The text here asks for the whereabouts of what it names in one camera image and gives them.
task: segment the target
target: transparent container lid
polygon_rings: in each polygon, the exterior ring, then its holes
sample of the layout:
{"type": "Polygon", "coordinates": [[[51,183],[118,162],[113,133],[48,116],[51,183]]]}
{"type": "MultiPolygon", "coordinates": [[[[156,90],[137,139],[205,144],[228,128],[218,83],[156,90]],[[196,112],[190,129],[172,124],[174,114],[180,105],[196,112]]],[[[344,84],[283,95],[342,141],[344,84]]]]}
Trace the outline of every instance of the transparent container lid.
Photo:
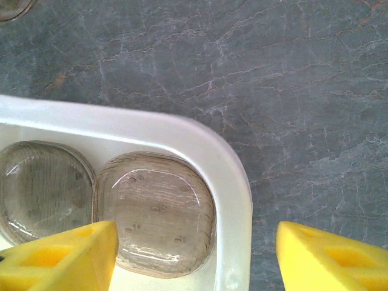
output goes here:
{"type": "Polygon", "coordinates": [[[0,0],[0,22],[14,20],[26,14],[37,0],[0,0]]]}
{"type": "Polygon", "coordinates": [[[76,150],[23,141],[0,152],[0,224],[12,244],[92,222],[94,173],[76,150]]]}
{"type": "Polygon", "coordinates": [[[213,245],[215,207],[202,178],[184,161],[128,153],[95,181],[94,220],[115,220],[117,265],[174,278],[204,264],[213,245]]]}

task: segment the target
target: clear plastic lid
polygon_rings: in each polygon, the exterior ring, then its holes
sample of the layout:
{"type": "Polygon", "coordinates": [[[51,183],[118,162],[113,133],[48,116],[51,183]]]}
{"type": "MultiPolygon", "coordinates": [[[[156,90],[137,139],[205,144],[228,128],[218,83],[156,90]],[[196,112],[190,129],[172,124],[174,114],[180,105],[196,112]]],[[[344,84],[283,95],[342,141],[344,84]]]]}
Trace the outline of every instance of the clear plastic lid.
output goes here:
{"type": "Polygon", "coordinates": [[[92,222],[94,173],[76,150],[41,141],[0,152],[0,224],[12,244],[92,222]]]}
{"type": "Polygon", "coordinates": [[[121,155],[105,165],[94,191],[94,220],[117,223],[119,266],[174,278],[209,256],[215,207],[205,182],[186,162],[151,153],[121,155]]]}
{"type": "Polygon", "coordinates": [[[27,13],[37,0],[0,0],[0,21],[14,20],[27,13]]]}

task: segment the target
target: rectangular hole in foam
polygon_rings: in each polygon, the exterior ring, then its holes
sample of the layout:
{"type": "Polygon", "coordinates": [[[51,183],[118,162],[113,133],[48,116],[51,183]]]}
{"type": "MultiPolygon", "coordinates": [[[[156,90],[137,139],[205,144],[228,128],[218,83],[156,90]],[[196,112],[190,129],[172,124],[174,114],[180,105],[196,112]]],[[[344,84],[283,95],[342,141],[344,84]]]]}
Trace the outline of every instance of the rectangular hole in foam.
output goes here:
{"type": "Polygon", "coordinates": [[[325,252],[341,267],[379,267],[369,255],[350,247],[326,247],[325,252]]]}
{"type": "Polygon", "coordinates": [[[26,267],[54,267],[71,251],[71,247],[43,247],[30,254],[27,259],[23,260],[19,265],[26,267]]]}
{"type": "Polygon", "coordinates": [[[91,227],[89,228],[86,228],[82,231],[80,231],[79,233],[76,234],[76,236],[89,236],[91,235],[95,230],[91,227]]]}
{"type": "Polygon", "coordinates": [[[322,234],[320,233],[316,233],[313,230],[305,229],[303,227],[301,227],[299,230],[308,238],[317,238],[319,236],[322,236],[322,234]]]}

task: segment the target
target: plastic container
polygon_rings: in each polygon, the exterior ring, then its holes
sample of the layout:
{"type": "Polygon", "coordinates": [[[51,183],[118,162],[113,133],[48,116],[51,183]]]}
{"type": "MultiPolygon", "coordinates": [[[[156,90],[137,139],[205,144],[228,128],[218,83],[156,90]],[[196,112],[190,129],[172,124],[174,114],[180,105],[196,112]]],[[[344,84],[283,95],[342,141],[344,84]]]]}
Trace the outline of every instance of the plastic container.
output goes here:
{"type": "Polygon", "coordinates": [[[116,221],[116,263],[124,269],[176,278],[209,257],[215,207],[205,182],[186,162],[144,152],[117,156],[93,188],[95,221],[116,221]]]}
{"type": "Polygon", "coordinates": [[[0,226],[12,244],[92,223],[88,162],[76,150],[21,141],[0,150],[0,226]]]}
{"type": "Polygon", "coordinates": [[[0,0],[0,22],[11,21],[26,14],[37,0],[0,0]]]}
{"type": "MultiPolygon", "coordinates": [[[[240,160],[216,133],[191,119],[0,95],[0,150],[18,141],[66,144],[96,173],[131,152],[175,156],[203,179],[215,205],[216,235],[203,266],[162,279],[115,267],[110,290],[248,290],[252,197],[240,160]]],[[[0,238],[0,248],[10,244],[0,238]]]]}

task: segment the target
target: marble surface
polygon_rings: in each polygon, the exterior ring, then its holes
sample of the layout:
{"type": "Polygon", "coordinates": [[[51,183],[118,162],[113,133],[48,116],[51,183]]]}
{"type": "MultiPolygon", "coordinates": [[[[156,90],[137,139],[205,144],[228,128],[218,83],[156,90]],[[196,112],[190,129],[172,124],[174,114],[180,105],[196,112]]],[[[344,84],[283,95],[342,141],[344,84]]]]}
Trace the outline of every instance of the marble surface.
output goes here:
{"type": "Polygon", "coordinates": [[[388,248],[387,10],[40,0],[0,25],[0,93],[174,113],[217,131],[252,186],[250,289],[282,290],[282,220],[388,248]]]}

